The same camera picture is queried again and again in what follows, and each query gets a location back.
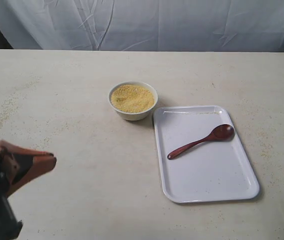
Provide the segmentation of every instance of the wrinkled cloth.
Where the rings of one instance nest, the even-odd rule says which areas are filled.
[[[15,49],[284,52],[282,0],[0,0]]]

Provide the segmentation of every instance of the plastic tray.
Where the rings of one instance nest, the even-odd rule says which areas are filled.
[[[175,203],[243,200],[255,197],[259,184],[235,131],[231,141],[207,142],[173,160],[176,148],[233,123],[220,106],[161,107],[154,113],[162,187]]]

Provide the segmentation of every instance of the white table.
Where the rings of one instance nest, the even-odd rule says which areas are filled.
[[[123,81],[154,86],[159,106],[225,107],[261,195],[170,202],[151,118],[107,102]],[[0,50],[0,139],[58,157],[10,197],[21,240],[284,240],[284,53]]]

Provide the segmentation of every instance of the wooden spoon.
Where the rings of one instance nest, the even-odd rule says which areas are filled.
[[[195,145],[198,145],[203,142],[212,142],[212,141],[224,141],[234,136],[234,128],[229,124],[222,124],[220,126],[217,126],[212,130],[212,132],[206,136],[205,138],[202,138],[201,140],[191,142],[187,145],[181,146],[178,149],[175,149],[171,153],[167,155],[167,158],[172,160],[181,153],[185,152],[186,150],[194,147]]]

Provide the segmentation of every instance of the spoon handle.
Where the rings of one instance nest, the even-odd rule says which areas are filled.
[[[209,136],[206,136],[205,138],[202,138],[201,140],[191,142],[191,143],[189,143],[187,145],[179,147],[178,149],[175,149],[174,151],[170,152],[167,155],[167,158],[169,160],[172,160],[172,159],[176,158],[178,155],[180,155],[181,153],[185,152],[186,150],[194,147],[195,145],[198,145],[200,143],[206,142],[206,141],[209,141]]]

